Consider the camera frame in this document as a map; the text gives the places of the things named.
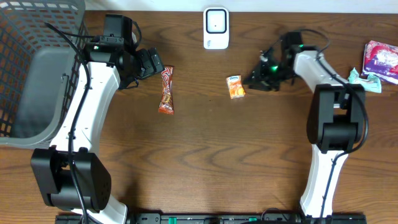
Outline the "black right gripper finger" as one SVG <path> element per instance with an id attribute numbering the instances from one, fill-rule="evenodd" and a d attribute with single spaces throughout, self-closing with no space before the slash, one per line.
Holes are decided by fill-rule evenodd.
<path id="1" fill-rule="evenodd" d="M 255 80 L 253 83 L 255 90 L 261 91 L 279 91 L 280 81 L 275 80 Z"/>
<path id="2" fill-rule="evenodd" d="M 253 69 L 253 71 L 243 79 L 243 85 L 247 85 L 248 88 L 253 89 L 253 83 L 255 80 L 264 80 L 263 75 L 264 67 L 259 62 Z"/>

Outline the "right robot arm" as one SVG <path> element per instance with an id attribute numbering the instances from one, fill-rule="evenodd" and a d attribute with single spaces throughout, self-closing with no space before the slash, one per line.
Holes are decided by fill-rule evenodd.
<path id="1" fill-rule="evenodd" d="M 314 45 L 285 46 L 280 60 L 273 53 L 273 48 L 261 52 L 243 83 L 255 90 L 277 91 L 282 81 L 300 77 L 312 91 L 307 118 L 312 161 L 300 209 L 308 220 L 327 222 L 343 164 L 368 135 L 364 88 L 336 74 Z"/>

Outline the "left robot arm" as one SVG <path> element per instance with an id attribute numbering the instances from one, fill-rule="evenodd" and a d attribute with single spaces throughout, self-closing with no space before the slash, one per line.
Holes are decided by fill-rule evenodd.
<path id="1" fill-rule="evenodd" d="M 44 204 L 84 223 L 127 223 L 127 206 L 111 195 L 111 175 L 98 158 L 100 136 L 117 90 L 165 67 L 155 47 L 138 49 L 123 37 L 101 36 L 84 46 L 80 79 L 69 111 L 48 149 L 35 149 L 31 167 Z"/>

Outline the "red purple noodle packet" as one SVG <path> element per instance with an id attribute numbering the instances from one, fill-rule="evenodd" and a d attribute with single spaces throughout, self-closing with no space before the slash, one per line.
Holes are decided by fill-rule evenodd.
<path id="1" fill-rule="evenodd" d="M 364 47 L 362 75 L 397 84 L 397 46 L 369 41 Z"/>

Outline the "red Top chocolate bar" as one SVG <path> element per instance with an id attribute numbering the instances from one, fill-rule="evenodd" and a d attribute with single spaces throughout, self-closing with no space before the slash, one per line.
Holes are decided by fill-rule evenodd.
<path id="1" fill-rule="evenodd" d="M 159 104 L 158 112 L 165 114 L 174 114 L 174 104 L 172 99 L 172 75 L 174 68 L 165 66 L 161 72 L 162 77 L 162 98 Z"/>

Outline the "orange tissue pack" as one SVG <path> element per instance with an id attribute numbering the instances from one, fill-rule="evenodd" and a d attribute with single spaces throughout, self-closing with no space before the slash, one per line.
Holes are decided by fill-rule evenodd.
<path id="1" fill-rule="evenodd" d="M 227 77 L 226 83 L 228 86 L 229 96 L 231 99 L 242 98 L 245 96 L 246 92 L 242 85 L 241 75 L 234 75 Z"/>

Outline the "teal snack wrapper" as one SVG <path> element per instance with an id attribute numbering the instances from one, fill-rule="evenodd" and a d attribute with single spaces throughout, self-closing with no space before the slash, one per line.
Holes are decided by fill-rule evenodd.
<path id="1" fill-rule="evenodd" d="M 355 68 L 353 68 L 348 77 L 350 84 L 360 84 L 366 91 L 373 93 L 382 93 L 382 85 L 379 77 L 375 75 L 368 75 L 367 78 L 361 78 Z"/>

